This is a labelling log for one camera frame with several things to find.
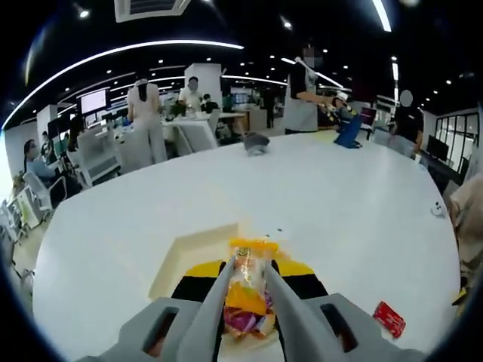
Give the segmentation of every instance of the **white tabletop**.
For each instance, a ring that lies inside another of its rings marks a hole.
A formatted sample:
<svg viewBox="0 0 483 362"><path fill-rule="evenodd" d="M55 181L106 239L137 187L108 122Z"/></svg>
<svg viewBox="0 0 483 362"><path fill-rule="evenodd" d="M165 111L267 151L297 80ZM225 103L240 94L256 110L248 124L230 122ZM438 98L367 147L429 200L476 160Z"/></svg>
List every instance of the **white tabletop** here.
<svg viewBox="0 0 483 362"><path fill-rule="evenodd" d="M59 352L104 352L149 304L176 236L242 220L259 235L282 229L282 248L329 293L370 314L381 300L392 306L407 323L396 345L434 347L454 316L460 276L450 221L430 212L442 199L427 171L369 142L344 149L303 134L269 147L258 158L241 144L176 158L63 202L33 289L35 320ZM253 353L278 360L280 347Z"/></svg>

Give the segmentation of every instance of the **red packet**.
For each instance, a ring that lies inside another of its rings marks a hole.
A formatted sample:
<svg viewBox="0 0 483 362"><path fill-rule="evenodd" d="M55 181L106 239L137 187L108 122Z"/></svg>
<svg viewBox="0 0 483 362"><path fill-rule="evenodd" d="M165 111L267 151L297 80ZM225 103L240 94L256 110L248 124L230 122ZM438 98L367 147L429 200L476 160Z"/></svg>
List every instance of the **red packet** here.
<svg viewBox="0 0 483 362"><path fill-rule="evenodd" d="M373 317L378 320L394 338L399 338L405 330L406 322L385 302L379 303Z"/></svg>

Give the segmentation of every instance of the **ceiling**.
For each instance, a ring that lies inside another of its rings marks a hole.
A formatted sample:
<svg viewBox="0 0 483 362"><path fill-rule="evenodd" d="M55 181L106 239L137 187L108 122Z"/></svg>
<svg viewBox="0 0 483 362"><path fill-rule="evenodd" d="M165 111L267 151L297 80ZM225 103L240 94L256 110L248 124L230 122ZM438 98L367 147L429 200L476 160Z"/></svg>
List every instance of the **ceiling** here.
<svg viewBox="0 0 483 362"><path fill-rule="evenodd" d="M133 75L117 78L117 85L114 78L139 69L188 66L211 58L226 66L229 75L248 72L250 77L269 76L284 81L290 65L280 58L294 59L300 43L309 38L319 50L328 50L323 54L320 72L344 87L364 84L378 94L393 97L391 57L396 56L399 90L410 90L414 102L424 103L424 109L443 114L475 106L477 93L473 85L478 74L478 54L471 40L476 24L472 24L471 7L464 6L465 0L449 5L426 0L414 7L402 2L410 0L383 0L392 32L383 31L371 0L191 0L179 17L125 23L115 21L113 0L64 1L60 7L57 2L46 1L41 2L42 6L32 5L28 14L12 4L18 9L9 14L14 19L21 16L25 26L20 33L2 25L3 33L15 32L15 36L7 37L10 51L5 62L9 65L6 69L17 71L6 72L0 119L3 124L26 96L67 66L114 48L169 39L219 41L245 48L171 44L110 54L66 72L43 87L15 113L8 126L35 117L34 111L47 104L72 101L69 95L91 84L107 81L100 87L119 87L133 83ZM90 10L90 16L79 19L76 5ZM284 28L282 19L289 21L292 28ZM172 77L183 75L183 68L153 72L154 78ZM171 82L158 85L171 86ZM112 92L112 96L119 97L124 91Z"/></svg>

